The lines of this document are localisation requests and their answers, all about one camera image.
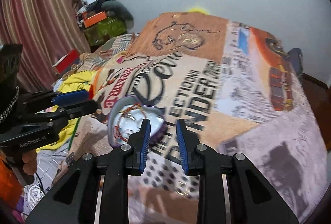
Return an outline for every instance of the bed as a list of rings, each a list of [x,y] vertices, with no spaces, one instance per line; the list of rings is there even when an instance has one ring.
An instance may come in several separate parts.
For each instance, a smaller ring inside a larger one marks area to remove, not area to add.
[[[91,82],[98,110],[77,123],[54,182],[82,154],[112,150],[108,114],[119,98],[135,95],[163,110],[168,129],[150,147],[144,174],[128,179],[130,223],[196,223],[199,178],[181,169],[178,118],[216,151],[246,154],[301,223],[320,202],[327,188],[325,144],[272,34],[201,13],[165,13],[139,35],[96,51],[107,53]]]

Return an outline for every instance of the finger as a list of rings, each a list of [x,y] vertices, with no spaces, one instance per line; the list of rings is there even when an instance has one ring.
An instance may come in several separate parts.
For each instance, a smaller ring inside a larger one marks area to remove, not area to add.
[[[22,155],[22,160],[23,160],[23,162],[25,162],[25,163],[28,163],[28,162],[30,162],[30,161],[37,161],[37,152],[35,151],[35,150],[32,150],[32,151],[29,151],[29,152],[27,152],[27,153],[24,153],[23,155]]]
[[[23,165],[23,171],[33,175],[37,171],[37,161],[31,161]]]

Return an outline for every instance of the metal screw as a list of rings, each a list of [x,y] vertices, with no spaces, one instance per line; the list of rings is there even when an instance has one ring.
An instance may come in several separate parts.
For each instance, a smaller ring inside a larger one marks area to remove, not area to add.
[[[245,159],[245,155],[243,153],[237,153],[236,154],[236,159],[237,160],[244,160]]]
[[[123,151],[128,151],[128,150],[131,149],[131,146],[130,146],[129,144],[124,144],[124,145],[121,146],[121,149],[122,149]]]
[[[92,154],[91,153],[85,153],[84,155],[82,155],[82,159],[83,160],[90,160],[90,159],[92,159]]]
[[[207,146],[204,145],[204,144],[198,144],[198,145],[197,145],[197,149],[198,149],[199,151],[204,151],[204,150],[207,149]]]

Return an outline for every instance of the striped curtain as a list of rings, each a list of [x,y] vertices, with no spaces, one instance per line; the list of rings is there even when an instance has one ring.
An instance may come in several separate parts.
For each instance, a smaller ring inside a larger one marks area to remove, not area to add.
[[[89,52],[75,13],[80,0],[0,0],[0,44],[23,44],[18,80],[29,92],[50,89],[52,65],[72,49]]]

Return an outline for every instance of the wire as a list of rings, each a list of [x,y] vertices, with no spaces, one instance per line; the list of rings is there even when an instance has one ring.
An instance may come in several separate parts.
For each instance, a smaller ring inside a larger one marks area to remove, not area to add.
[[[40,182],[40,189],[41,189],[42,193],[45,195],[44,185],[42,184],[42,181],[41,181],[39,175],[37,174],[37,172],[35,172],[35,174],[36,174],[36,176],[38,177],[38,180],[39,180],[39,182]]]
[[[28,216],[28,214],[23,213],[23,212],[21,212],[21,211],[19,211],[19,210],[16,210],[16,209],[12,208],[11,206],[10,206],[9,208],[10,208],[11,210],[13,210],[13,211],[16,211],[16,212],[19,213],[19,214],[23,214],[23,215]]]

